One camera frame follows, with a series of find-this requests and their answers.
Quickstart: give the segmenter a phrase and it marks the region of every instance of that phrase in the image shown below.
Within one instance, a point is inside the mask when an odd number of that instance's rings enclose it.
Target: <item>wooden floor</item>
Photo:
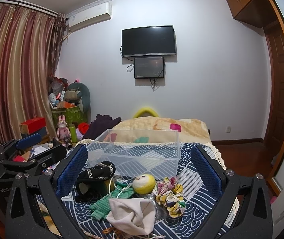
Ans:
[[[232,169],[236,174],[253,177],[261,173],[268,177],[272,170],[272,154],[261,142],[216,146],[222,155],[227,169]]]

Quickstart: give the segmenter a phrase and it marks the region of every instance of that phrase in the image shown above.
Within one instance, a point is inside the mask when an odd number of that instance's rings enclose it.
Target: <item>knitted green cloth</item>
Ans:
[[[119,182],[116,182],[115,185],[116,186],[115,186],[114,191],[111,192],[113,199],[115,199],[117,197],[117,195],[120,193],[121,189],[123,189],[127,186],[126,184],[122,184],[122,183],[119,183]],[[119,199],[128,199],[134,193],[135,193],[134,189],[130,187],[127,190],[123,191],[118,198]],[[111,211],[110,204],[109,204],[109,198],[110,198],[110,195],[107,194],[106,196],[99,199],[97,202],[95,202],[91,206],[89,206],[89,209],[93,210],[93,213],[91,213],[91,217],[93,217],[97,221],[100,221],[101,219],[106,220],[106,216]]]

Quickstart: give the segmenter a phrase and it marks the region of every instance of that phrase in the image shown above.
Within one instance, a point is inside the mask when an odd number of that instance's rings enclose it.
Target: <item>white hat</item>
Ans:
[[[111,211],[106,220],[129,235],[148,235],[153,231],[155,207],[149,199],[109,199]]]

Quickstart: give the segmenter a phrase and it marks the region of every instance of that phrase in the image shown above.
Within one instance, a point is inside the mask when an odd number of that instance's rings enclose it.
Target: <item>red box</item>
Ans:
[[[19,124],[20,132],[22,134],[27,134],[27,135],[30,135],[45,126],[46,126],[45,118],[34,118]]]

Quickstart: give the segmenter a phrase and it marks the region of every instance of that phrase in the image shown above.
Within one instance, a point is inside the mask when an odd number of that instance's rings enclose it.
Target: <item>beige blanket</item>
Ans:
[[[140,129],[140,130],[174,130],[179,131],[180,142],[197,142],[201,144],[212,143],[206,124],[198,119],[169,119],[157,117],[140,117],[124,120],[116,125],[114,130]]]

